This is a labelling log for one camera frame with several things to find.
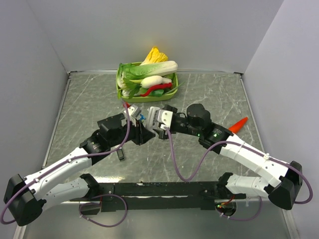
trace gray wall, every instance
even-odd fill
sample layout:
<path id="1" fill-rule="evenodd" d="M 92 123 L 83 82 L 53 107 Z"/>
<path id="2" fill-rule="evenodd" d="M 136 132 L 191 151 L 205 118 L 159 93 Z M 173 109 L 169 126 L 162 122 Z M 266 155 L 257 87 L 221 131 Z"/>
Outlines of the gray wall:
<path id="1" fill-rule="evenodd" d="M 303 239 L 319 238 L 318 9 L 315 0 L 285 0 L 244 74 L 266 150 L 300 162 L 313 186 L 313 201 L 293 208 Z M 304 186 L 298 199 L 307 197 Z"/>
<path id="2" fill-rule="evenodd" d="M 26 1 L 0 1 L 1 210 L 8 179 L 42 165 L 66 79 Z M 11 239 L 15 227 L 0 224 L 1 238 Z"/>
<path id="3" fill-rule="evenodd" d="M 180 69 L 244 72 L 283 0 L 27 0 L 67 71 L 117 69 L 153 45 Z"/>

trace gray table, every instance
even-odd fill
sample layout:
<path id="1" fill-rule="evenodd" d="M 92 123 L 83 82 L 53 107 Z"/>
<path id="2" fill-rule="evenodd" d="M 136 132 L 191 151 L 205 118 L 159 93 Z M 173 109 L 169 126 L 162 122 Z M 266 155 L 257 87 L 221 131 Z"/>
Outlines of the gray table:
<path id="1" fill-rule="evenodd" d="M 201 103 L 211 112 L 213 122 L 225 127 L 248 117 L 248 122 L 238 135 L 254 147 L 262 148 L 240 75 L 179 73 L 178 80 L 185 84 L 171 100 L 138 104 L 145 116 L 150 106 L 163 107 L 169 104 L 185 112 L 189 105 Z M 115 74 L 72 74 L 46 165 L 56 162 L 78 147 L 79 143 L 98 128 L 98 120 L 123 110 L 117 99 Z M 196 168 L 205 149 L 194 136 L 176 134 L 173 140 L 177 164 L 182 175 L 188 177 Z M 154 138 L 142 146 L 128 142 L 123 151 L 125 161 L 120 162 L 114 153 L 93 167 L 73 175 L 69 180 L 82 173 L 90 173 L 98 182 L 180 181 L 171 161 L 168 140 Z M 193 181 L 215 181 L 224 172 L 254 175 L 236 161 L 212 152 Z"/>

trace carrot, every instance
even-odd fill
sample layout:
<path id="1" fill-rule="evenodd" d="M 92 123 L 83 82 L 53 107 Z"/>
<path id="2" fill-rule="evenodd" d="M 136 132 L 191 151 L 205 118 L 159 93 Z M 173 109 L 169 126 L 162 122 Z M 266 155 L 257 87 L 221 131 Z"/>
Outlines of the carrot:
<path id="1" fill-rule="evenodd" d="M 248 117 L 244 117 L 243 119 L 235 123 L 232 127 L 230 127 L 229 130 L 232 131 L 233 133 L 238 133 L 240 129 L 245 125 L 247 120 L 248 120 Z"/>

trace purple cable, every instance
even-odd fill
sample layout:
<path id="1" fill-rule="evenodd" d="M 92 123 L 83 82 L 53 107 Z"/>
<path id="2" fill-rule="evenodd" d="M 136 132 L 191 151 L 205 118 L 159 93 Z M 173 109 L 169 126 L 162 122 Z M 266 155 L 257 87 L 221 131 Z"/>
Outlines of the purple cable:
<path id="1" fill-rule="evenodd" d="M 252 148 L 249 148 L 249 147 L 247 147 L 247 146 L 245 146 L 245 145 L 241 145 L 241 144 L 239 144 L 239 143 L 237 143 L 237 142 L 232 142 L 232 141 L 220 141 L 220 142 L 217 142 L 217 143 L 213 144 L 212 146 L 210 146 L 210 147 L 206 150 L 206 152 L 203 154 L 203 156 L 202 156 L 202 158 L 201 158 L 199 164 L 197 165 L 195 171 L 191 174 L 191 176 L 190 176 L 189 178 L 184 178 L 184 177 L 180 174 L 180 171 L 178 170 L 178 167 L 177 167 L 177 164 L 176 164 L 175 153 L 174 153 L 174 148 L 173 148 L 173 139 L 172 139 L 172 137 L 171 137 L 171 133 L 170 133 L 170 131 L 169 131 L 168 128 L 166 128 L 166 131 L 167 131 L 167 134 L 168 134 L 168 137 L 169 137 L 171 157 L 172 157 L 172 160 L 173 160 L 173 164 L 174 164 L 175 171 L 176 171 L 177 175 L 179 176 L 179 178 L 180 178 L 182 181 L 184 181 L 184 182 L 189 182 L 190 180 L 192 180 L 192 179 L 195 177 L 195 175 L 196 175 L 196 173 L 198 172 L 198 170 L 199 170 L 199 168 L 200 168 L 202 162 L 204 161 L 206 155 L 207 155 L 214 147 L 216 147 L 216 146 L 218 146 L 218 145 L 220 145 L 220 144 L 228 144 L 228 143 L 229 143 L 229 144 L 233 144 L 233 145 L 236 145 L 236 146 L 242 146 L 244 149 L 247 149 L 247 150 L 249 150 L 249 151 L 251 151 L 251 152 L 253 152 L 253 153 L 255 153 L 255 154 L 257 154 L 257 155 L 259 155 L 259 156 L 261 156 L 261 157 L 264 157 L 264 155 L 265 155 L 265 154 L 263 154 L 263 153 L 261 153 L 261 152 L 258 152 L 258 151 L 254 150 L 254 149 L 252 149 Z M 294 171 L 295 173 L 297 173 L 297 174 L 304 180 L 304 182 L 306 183 L 306 185 L 307 185 L 307 187 L 308 187 L 308 189 L 309 189 L 309 197 L 308 197 L 306 200 L 304 200 L 304 201 L 295 202 L 296 204 L 306 204 L 306 203 L 308 203 L 308 202 L 310 202 L 310 201 L 312 200 L 312 198 L 313 198 L 313 196 L 314 196 L 313 189 L 312 189 L 312 187 L 311 187 L 310 182 L 308 181 L 308 179 L 307 179 L 300 171 L 298 171 L 297 169 L 295 169 L 293 166 L 289 165 L 288 163 L 284 163 L 284 162 L 279 161 L 278 159 L 275 159 L 275 158 L 273 158 L 273 157 L 269 157 L 269 160 L 270 160 L 270 161 L 273 161 L 273 162 L 275 162 L 275 163 L 278 163 L 278 164 L 280 164 L 280 165 L 283 165 L 283 166 L 285 166 L 285 167 L 287 167 L 287 168 L 293 170 L 293 171 Z"/>
<path id="2" fill-rule="evenodd" d="M 90 154 L 84 154 L 84 155 L 80 155 L 80 156 L 76 156 L 76 157 L 73 157 L 71 158 L 71 161 L 74 161 L 76 159 L 79 159 L 79 158 L 84 158 L 84 157 L 93 157 L 93 156 L 102 156 L 102 155 L 108 155 L 110 153 L 113 153 L 115 151 L 117 151 L 118 149 L 120 149 L 124 143 L 126 142 L 126 140 L 128 139 L 129 137 L 129 133 L 130 133 L 130 115 L 129 115 L 129 110 L 128 110 L 128 107 L 127 105 L 125 104 L 125 102 L 122 100 L 122 104 L 125 108 L 125 111 L 126 111 L 126 115 L 127 115 L 127 131 L 126 131 L 126 135 L 122 141 L 122 143 L 115 149 L 111 150 L 111 151 L 107 151 L 107 152 L 103 152 L 103 153 L 90 153 Z M 38 180 L 42 179 L 43 177 L 45 177 L 46 175 L 54 172 L 55 170 L 57 170 L 59 167 L 63 166 L 64 164 L 67 164 L 69 163 L 69 159 L 66 159 L 65 161 L 59 163 L 58 165 L 54 166 L 53 168 L 51 168 L 50 170 L 48 170 L 47 172 L 41 174 L 39 177 L 38 177 Z M 12 221 L 9 221 L 9 222 L 6 222 L 4 220 L 4 214 L 6 212 L 6 210 L 8 209 L 9 205 L 16 199 L 16 197 L 23 191 L 25 190 L 26 188 L 30 187 L 31 185 L 33 185 L 34 183 L 36 183 L 36 180 L 34 179 L 33 181 L 31 181 L 30 183 L 28 183 L 27 185 L 23 186 L 19 191 L 17 191 L 17 193 L 15 193 L 10 199 L 9 201 L 7 202 L 7 204 L 4 206 L 4 209 L 2 210 L 1 214 L 0 214 L 0 223 L 4 224 L 4 225 L 7 225 L 7 224 L 11 224 L 11 223 L 14 223 L 15 220 L 12 220 Z"/>
<path id="3" fill-rule="evenodd" d="M 101 197 L 105 197 L 105 196 L 117 197 L 117 198 L 121 199 L 122 202 L 124 203 L 125 212 L 124 212 L 124 215 L 123 215 L 122 219 L 121 219 L 118 223 L 116 223 L 116 224 L 114 224 L 114 225 L 104 225 L 104 224 L 98 223 L 98 222 L 96 222 L 96 221 L 94 221 L 94 220 L 92 220 L 92 219 L 90 219 L 90 218 L 84 216 L 83 214 L 81 214 L 81 209 L 82 209 L 82 207 L 84 207 L 85 205 L 99 205 L 98 203 L 85 203 L 85 204 L 81 205 L 81 206 L 79 207 L 80 217 L 82 217 L 82 218 L 84 218 L 84 219 L 86 219 L 86 220 L 88 220 L 88 221 L 90 221 L 90 222 L 92 222 L 92 223 L 94 223 L 94 224 L 96 224 L 96 225 L 98 225 L 98 226 L 104 227 L 104 228 L 116 227 L 116 226 L 118 226 L 119 224 L 121 224 L 121 223 L 124 221 L 124 219 L 126 218 L 126 215 L 128 214 L 128 205 L 126 204 L 126 202 L 124 201 L 124 199 L 123 199 L 122 197 L 120 197 L 120 196 L 118 196 L 118 195 L 115 195 L 115 194 L 103 194 L 103 195 L 100 195 L 100 196 L 93 197 L 92 199 L 94 199 L 94 198 L 101 198 Z"/>
<path id="4" fill-rule="evenodd" d="M 257 218 L 259 216 L 260 212 L 261 212 L 262 207 L 263 207 L 263 200 L 261 199 L 261 197 L 259 197 L 259 208 L 258 208 L 258 211 L 256 212 L 256 214 L 253 215 L 250 218 L 244 218 L 244 219 L 228 217 L 228 216 L 226 216 L 224 214 L 221 214 L 220 211 L 218 211 L 218 210 L 217 211 L 219 212 L 220 216 L 222 216 L 223 218 L 227 218 L 227 219 L 230 219 L 230 220 L 233 220 L 233 221 L 247 222 L 247 221 L 251 221 L 251 220 L 254 220 L 255 218 Z"/>

